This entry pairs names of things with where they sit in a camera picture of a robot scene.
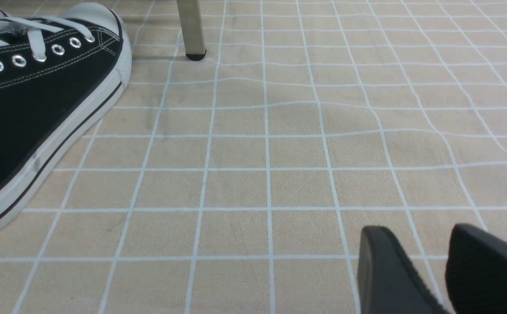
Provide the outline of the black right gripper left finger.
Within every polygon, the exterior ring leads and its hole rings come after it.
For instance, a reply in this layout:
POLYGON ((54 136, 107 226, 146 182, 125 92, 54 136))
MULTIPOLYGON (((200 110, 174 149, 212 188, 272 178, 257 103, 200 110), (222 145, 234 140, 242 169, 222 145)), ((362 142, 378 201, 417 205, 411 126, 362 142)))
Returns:
POLYGON ((384 226, 361 230, 357 288, 363 314, 446 314, 398 238, 384 226))

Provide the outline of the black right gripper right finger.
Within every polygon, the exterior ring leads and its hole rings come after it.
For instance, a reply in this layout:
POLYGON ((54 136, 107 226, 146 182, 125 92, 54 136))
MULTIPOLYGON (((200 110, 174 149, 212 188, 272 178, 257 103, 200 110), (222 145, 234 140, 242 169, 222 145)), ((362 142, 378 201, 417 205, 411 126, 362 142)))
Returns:
POLYGON ((445 280, 455 313, 507 314, 507 242, 471 224, 456 224, 445 280))

